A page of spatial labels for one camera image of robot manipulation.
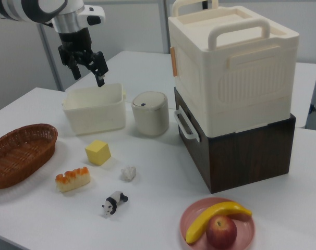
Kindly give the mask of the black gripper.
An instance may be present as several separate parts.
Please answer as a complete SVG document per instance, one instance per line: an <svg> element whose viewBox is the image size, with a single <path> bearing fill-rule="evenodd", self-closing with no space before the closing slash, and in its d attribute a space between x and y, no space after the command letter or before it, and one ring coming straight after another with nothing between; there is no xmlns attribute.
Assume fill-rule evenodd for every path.
<svg viewBox="0 0 316 250"><path fill-rule="evenodd" d="M67 66L75 80L81 78L77 64L84 65L95 75L98 87L105 84L104 76L108 66L102 52L91 49L91 37L88 28L73 33L60 33L61 46L58 48L63 65Z"/></svg>

